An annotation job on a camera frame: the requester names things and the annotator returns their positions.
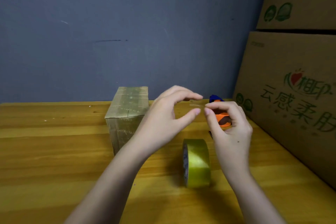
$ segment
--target person's left hand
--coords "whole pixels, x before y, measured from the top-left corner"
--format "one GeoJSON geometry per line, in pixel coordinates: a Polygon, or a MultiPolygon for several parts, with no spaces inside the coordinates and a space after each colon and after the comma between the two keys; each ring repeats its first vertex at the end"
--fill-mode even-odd
{"type": "Polygon", "coordinates": [[[171,87],[154,100],[132,140],[141,142],[148,154],[154,153],[188,126],[201,111],[195,108],[185,116],[175,119],[174,105],[182,100],[202,98],[200,94],[184,87],[171,87]]]}

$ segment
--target hand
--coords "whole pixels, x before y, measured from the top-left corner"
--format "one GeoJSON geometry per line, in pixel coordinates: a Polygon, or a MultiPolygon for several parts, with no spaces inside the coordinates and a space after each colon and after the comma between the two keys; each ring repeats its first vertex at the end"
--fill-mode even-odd
{"type": "Polygon", "coordinates": [[[186,88],[171,87],[154,100],[132,139],[141,142],[148,154],[154,153],[188,126],[201,111],[195,108],[175,119],[174,105],[182,100],[202,98],[200,94],[186,88]]]}
{"type": "Polygon", "coordinates": [[[252,127],[243,109],[236,102],[212,102],[205,105],[205,116],[211,130],[218,160],[227,179],[249,174],[249,148],[252,127]],[[232,119],[232,128],[221,129],[213,112],[226,111],[232,119]]]}

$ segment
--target packing tape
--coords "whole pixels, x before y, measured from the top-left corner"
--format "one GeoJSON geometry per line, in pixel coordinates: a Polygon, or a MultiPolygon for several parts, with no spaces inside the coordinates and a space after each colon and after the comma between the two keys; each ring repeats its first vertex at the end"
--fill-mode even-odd
{"type": "Polygon", "coordinates": [[[187,188],[210,185],[209,151],[203,139],[184,139],[183,168],[184,183],[187,188]]]}

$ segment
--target forearm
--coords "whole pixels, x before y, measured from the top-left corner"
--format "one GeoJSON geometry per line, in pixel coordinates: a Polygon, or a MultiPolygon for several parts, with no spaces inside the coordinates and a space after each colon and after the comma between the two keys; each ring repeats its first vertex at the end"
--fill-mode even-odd
{"type": "Polygon", "coordinates": [[[250,172],[227,177],[247,224],[285,224],[250,172]]]}
{"type": "Polygon", "coordinates": [[[130,140],[65,224],[119,223],[134,178],[147,158],[136,140],[130,140]]]}

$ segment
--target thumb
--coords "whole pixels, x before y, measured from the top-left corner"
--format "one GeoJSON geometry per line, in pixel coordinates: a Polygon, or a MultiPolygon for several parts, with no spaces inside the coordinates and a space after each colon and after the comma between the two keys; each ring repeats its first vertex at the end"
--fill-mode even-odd
{"type": "Polygon", "coordinates": [[[200,112],[201,109],[195,108],[189,111],[185,116],[177,119],[176,123],[178,124],[179,130],[184,129],[186,126],[192,123],[192,121],[195,120],[196,116],[199,115],[200,112]]]}
{"type": "Polygon", "coordinates": [[[217,118],[213,110],[205,107],[204,108],[205,117],[207,119],[208,126],[213,135],[223,132],[218,124],[217,118]]]}

